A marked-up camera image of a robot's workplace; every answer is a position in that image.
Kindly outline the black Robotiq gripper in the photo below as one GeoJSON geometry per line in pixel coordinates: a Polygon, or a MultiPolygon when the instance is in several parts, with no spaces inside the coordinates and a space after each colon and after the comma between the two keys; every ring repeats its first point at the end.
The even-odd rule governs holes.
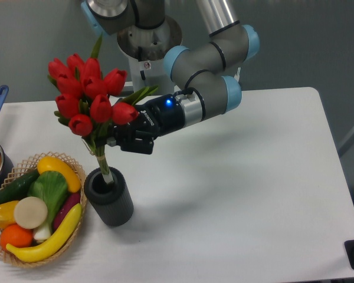
{"type": "Polygon", "coordinates": [[[154,139],[180,130],[185,114],[174,94],[153,98],[135,105],[138,116],[124,126],[109,128],[107,145],[119,146],[124,152],[152,154],[154,139]]]}

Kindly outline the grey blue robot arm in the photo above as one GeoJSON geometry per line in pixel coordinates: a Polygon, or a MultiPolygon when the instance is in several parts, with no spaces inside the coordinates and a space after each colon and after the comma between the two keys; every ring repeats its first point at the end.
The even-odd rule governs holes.
{"type": "Polygon", "coordinates": [[[182,45],[178,23],[165,13],[165,1],[83,1],[82,10],[97,32],[116,34],[138,91],[156,85],[156,97],[136,106],[139,115],[110,126],[101,146],[150,154],[157,137],[235,109],[242,91],[237,77],[222,74],[256,55],[254,28],[241,25],[228,1],[198,1],[209,43],[197,50],[182,45]]]}

